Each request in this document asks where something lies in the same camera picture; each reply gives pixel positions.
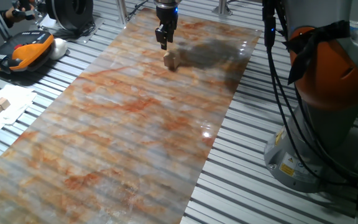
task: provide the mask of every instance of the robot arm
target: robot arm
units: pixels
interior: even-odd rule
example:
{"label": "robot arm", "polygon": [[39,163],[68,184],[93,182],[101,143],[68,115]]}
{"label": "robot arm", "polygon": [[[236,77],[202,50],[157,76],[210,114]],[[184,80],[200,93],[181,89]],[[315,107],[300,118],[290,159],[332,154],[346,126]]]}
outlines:
{"label": "robot arm", "polygon": [[155,30],[157,42],[161,43],[161,49],[167,49],[167,42],[173,42],[173,33],[178,24],[178,5],[181,0],[154,0],[157,17],[160,26]]}

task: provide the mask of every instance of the black strap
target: black strap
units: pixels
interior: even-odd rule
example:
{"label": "black strap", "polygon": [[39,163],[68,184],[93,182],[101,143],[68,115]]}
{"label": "black strap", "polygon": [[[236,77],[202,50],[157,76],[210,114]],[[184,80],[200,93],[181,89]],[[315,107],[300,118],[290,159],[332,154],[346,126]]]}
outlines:
{"label": "black strap", "polygon": [[288,84],[303,77],[319,43],[345,37],[350,37],[349,21],[334,22],[284,42],[283,44],[287,46],[288,50],[297,54],[288,77]]}

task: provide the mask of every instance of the person's hand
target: person's hand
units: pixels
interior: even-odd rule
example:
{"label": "person's hand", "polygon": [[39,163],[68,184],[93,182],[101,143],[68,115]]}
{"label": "person's hand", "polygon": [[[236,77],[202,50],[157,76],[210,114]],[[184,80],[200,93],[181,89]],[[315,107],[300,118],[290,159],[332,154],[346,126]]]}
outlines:
{"label": "person's hand", "polygon": [[11,7],[8,11],[5,12],[5,17],[7,20],[9,20],[11,22],[20,22],[25,19],[25,16],[14,17],[12,14],[13,10],[14,10],[14,7]]}

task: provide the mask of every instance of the white paper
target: white paper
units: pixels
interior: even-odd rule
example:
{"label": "white paper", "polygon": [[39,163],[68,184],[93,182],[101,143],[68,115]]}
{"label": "white paper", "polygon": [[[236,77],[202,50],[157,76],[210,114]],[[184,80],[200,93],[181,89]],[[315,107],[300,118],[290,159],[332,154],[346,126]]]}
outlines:
{"label": "white paper", "polygon": [[33,89],[20,86],[6,85],[0,90],[0,98],[5,98],[10,102],[10,106],[0,112],[0,129],[5,124],[13,124],[19,116],[32,104],[37,96],[32,92]]}
{"label": "white paper", "polygon": [[52,28],[56,25],[56,20],[51,19],[49,15],[45,16],[45,18],[41,22],[41,26]]}

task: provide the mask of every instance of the yellow label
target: yellow label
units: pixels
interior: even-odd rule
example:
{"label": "yellow label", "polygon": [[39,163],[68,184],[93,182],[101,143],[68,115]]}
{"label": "yellow label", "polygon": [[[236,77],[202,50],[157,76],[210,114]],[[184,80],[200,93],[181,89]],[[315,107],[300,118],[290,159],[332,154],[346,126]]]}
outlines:
{"label": "yellow label", "polygon": [[284,129],[282,129],[279,133],[277,133],[275,145],[277,145],[280,142],[281,135],[283,134],[283,132],[284,132]]}
{"label": "yellow label", "polygon": [[290,176],[292,176],[293,172],[294,172],[294,169],[292,169],[291,167],[285,165],[284,163],[281,164],[280,170],[283,171],[284,173],[290,175]]}

